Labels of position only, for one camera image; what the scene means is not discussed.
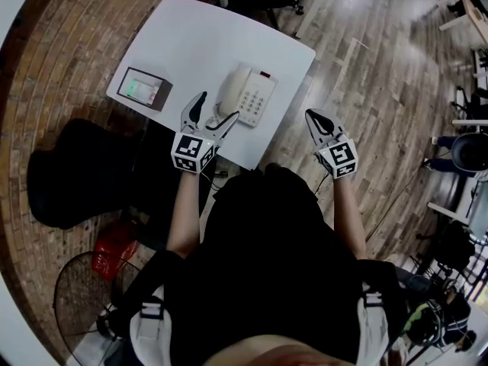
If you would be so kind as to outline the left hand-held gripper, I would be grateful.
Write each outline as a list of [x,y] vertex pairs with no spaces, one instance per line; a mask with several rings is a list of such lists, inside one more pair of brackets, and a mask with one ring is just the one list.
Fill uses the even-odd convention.
[[181,112],[181,129],[175,134],[171,157],[174,167],[182,171],[200,174],[239,119],[239,112],[234,111],[215,127],[206,125],[199,130],[198,123],[206,97],[206,91],[195,95]]

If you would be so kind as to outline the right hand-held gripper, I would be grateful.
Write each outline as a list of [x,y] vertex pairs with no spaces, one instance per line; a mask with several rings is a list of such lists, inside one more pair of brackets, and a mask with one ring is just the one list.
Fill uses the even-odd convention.
[[354,141],[343,134],[344,127],[337,116],[331,111],[309,108],[305,111],[305,120],[313,142],[325,144],[316,154],[332,178],[357,172],[358,154]]

